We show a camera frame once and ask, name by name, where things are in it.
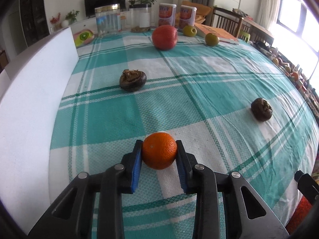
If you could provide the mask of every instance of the teal plaid fabric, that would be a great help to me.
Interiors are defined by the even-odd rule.
[[[208,47],[202,38],[179,34],[175,48],[159,51],[151,34],[124,32],[78,49],[50,161],[59,156],[56,163],[71,181],[82,171],[104,172],[132,151],[136,139],[166,131],[199,163],[241,172],[287,223],[298,203],[294,173],[312,171],[318,147],[318,126],[298,91],[245,42]],[[119,88],[124,69],[146,73],[141,90]],[[258,97],[273,107],[264,123],[250,110]],[[54,168],[50,163],[50,173]],[[54,175],[49,180],[50,186],[60,182]],[[136,193],[123,195],[125,238],[192,238],[195,205],[196,196],[180,188],[175,163],[161,171],[143,164]],[[224,236],[222,200],[220,214]]]

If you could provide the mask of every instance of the tangerine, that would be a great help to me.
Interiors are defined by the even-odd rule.
[[[299,80],[299,74],[297,72],[292,72],[290,75],[295,79],[295,81]]]
[[[142,159],[153,169],[162,170],[175,160],[177,144],[174,138],[165,132],[157,132],[145,138],[142,144]]]

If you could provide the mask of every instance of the window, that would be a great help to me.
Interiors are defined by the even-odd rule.
[[[280,0],[277,24],[305,41],[319,56],[319,23],[299,0]]]
[[[275,37],[273,47],[278,47],[294,65],[299,64],[309,78],[319,57],[319,23],[312,13],[300,0],[280,0],[277,24],[271,31]],[[311,80],[311,85],[319,89],[319,67]]]

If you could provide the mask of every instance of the metal screw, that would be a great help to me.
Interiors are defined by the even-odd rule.
[[[240,173],[239,172],[232,172],[232,177],[238,179],[238,178],[240,178]]]
[[[114,168],[115,168],[115,170],[123,170],[124,169],[124,165],[123,164],[116,164],[115,166],[114,166]]]
[[[85,179],[87,177],[87,173],[86,172],[80,172],[78,174],[79,179]]]
[[[204,170],[205,166],[203,164],[195,164],[196,170]]]

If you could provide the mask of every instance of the television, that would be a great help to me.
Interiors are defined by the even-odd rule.
[[[95,8],[117,3],[120,4],[121,10],[126,9],[125,0],[84,0],[85,14],[87,17],[95,16]]]

